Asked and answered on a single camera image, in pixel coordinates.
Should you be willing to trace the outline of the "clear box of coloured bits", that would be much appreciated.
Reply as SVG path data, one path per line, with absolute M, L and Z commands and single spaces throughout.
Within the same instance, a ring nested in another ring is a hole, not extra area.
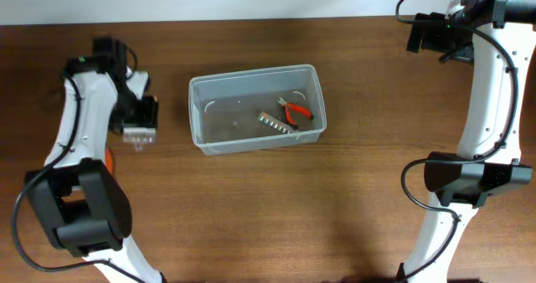
M 133 145 L 136 152 L 156 141 L 157 129 L 146 127 L 127 127 L 123 130 L 122 140 Z

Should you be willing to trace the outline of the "clear plastic storage container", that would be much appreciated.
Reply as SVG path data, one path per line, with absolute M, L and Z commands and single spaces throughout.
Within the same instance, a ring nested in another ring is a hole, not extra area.
M 264 111 L 286 123 L 278 97 L 306 107 L 314 119 L 293 112 L 298 129 L 292 134 L 259 122 Z M 195 77 L 188 111 L 193 143 L 207 156 L 316 142 L 327 128 L 322 87 L 310 64 Z

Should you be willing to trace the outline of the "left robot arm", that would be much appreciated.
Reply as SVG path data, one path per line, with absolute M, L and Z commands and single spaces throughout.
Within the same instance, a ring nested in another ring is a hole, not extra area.
M 62 71 L 64 109 L 44 166 L 26 173 L 11 218 L 11 235 L 23 260 L 36 270 L 60 272 L 94 265 L 110 282 L 163 282 L 138 248 L 129 200 L 113 176 L 109 132 L 129 142 L 153 142 L 158 102 L 148 95 L 150 76 L 138 70 L 134 51 L 110 36 L 96 37 L 92 53 L 69 59 Z M 44 266 L 23 249 L 18 212 L 27 199 L 46 237 L 77 259 Z

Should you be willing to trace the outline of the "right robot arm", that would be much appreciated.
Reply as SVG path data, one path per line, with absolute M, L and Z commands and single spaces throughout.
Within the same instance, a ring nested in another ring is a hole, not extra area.
M 444 13 L 409 20 L 407 49 L 474 68 L 466 124 L 453 153 L 420 160 L 429 200 L 398 282 L 444 282 L 461 236 L 491 197 L 528 185 L 519 140 L 523 92 L 535 49 L 535 0 L 449 0 Z

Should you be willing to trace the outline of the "orange socket bit rail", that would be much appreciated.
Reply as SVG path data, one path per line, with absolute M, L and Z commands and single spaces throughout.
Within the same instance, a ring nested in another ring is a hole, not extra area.
M 275 117 L 265 113 L 264 111 L 260 112 L 257 117 L 257 120 L 262 124 L 269 126 L 276 131 L 279 131 L 281 134 L 292 134 L 296 132 L 296 130 L 290 125 L 287 125 L 286 123 L 277 120 Z

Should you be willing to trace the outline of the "red handled pliers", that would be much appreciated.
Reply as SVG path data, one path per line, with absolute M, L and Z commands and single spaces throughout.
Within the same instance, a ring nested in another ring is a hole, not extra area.
M 281 106 L 286 124 L 294 130 L 298 129 L 298 124 L 292 118 L 293 112 L 305 116 L 308 120 L 312 121 L 314 119 L 314 115 L 304 106 L 287 102 L 282 97 L 278 97 L 276 102 Z

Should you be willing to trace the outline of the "orange scraper with wooden handle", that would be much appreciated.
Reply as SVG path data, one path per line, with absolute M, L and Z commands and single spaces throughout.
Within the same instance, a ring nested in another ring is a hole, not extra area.
M 107 147 L 105 150 L 105 165 L 110 174 L 114 173 L 114 160 L 111 154 L 111 150 Z

